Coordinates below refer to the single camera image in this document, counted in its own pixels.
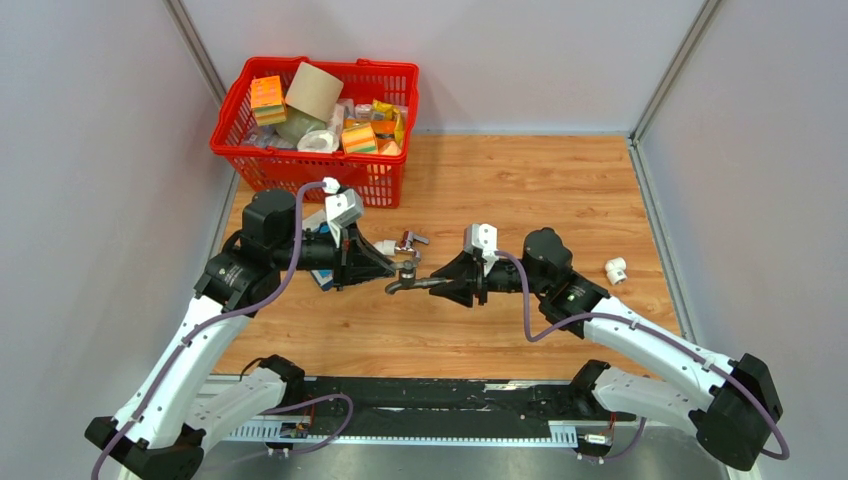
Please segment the dark grey metal faucet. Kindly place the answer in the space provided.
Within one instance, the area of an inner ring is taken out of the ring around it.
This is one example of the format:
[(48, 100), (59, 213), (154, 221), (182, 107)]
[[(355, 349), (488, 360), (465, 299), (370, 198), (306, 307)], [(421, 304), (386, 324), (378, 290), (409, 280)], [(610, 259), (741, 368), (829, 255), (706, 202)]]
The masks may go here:
[(387, 284), (384, 292), (394, 295), (400, 291), (431, 290), (452, 282), (452, 279), (443, 277), (418, 277), (418, 263), (419, 261), (415, 258), (393, 262), (391, 267), (397, 274), (397, 279)]

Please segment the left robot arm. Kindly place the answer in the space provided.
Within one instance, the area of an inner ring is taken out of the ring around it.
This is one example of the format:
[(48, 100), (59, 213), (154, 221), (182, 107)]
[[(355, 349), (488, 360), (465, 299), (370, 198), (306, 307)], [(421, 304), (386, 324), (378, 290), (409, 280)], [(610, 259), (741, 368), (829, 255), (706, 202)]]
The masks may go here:
[(210, 259), (168, 347), (136, 393), (86, 438), (100, 459), (141, 479), (189, 479), (231, 432), (261, 414), (306, 412), (304, 372), (278, 355), (216, 396), (197, 394), (256, 313), (274, 302), (297, 271), (328, 270), (337, 287), (390, 277), (391, 260), (361, 234), (364, 203), (327, 178), (297, 192), (256, 193), (241, 228)]

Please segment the chrome faucet with white elbow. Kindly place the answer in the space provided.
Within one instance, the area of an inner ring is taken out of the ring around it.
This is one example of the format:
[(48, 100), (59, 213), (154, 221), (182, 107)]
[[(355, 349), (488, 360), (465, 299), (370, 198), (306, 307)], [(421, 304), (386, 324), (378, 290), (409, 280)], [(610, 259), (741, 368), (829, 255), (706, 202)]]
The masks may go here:
[(404, 232), (400, 240), (380, 240), (373, 243), (375, 249), (387, 257), (395, 257), (397, 255), (407, 255), (415, 261), (420, 261), (422, 253), (419, 250), (419, 245), (429, 245), (430, 240), (413, 231), (407, 230)]

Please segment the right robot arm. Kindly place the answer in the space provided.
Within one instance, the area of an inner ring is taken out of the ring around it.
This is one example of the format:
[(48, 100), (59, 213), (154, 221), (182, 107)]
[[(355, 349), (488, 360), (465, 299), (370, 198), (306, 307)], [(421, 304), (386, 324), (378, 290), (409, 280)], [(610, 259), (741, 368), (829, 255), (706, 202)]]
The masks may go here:
[(649, 379), (607, 362), (587, 362), (570, 392), (581, 417), (607, 410), (660, 422), (739, 471), (751, 470), (761, 456), (789, 459), (778, 426), (783, 407), (763, 360), (750, 353), (733, 358), (668, 331), (578, 273), (572, 261), (550, 227), (530, 232), (515, 256), (498, 249), (494, 226), (472, 224), (461, 252), (434, 271), (440, 282), (429, 292), (466, 307), (484, 305), (491, 293), (519, 293), (527, 341), (569, 332), (657, 374)]

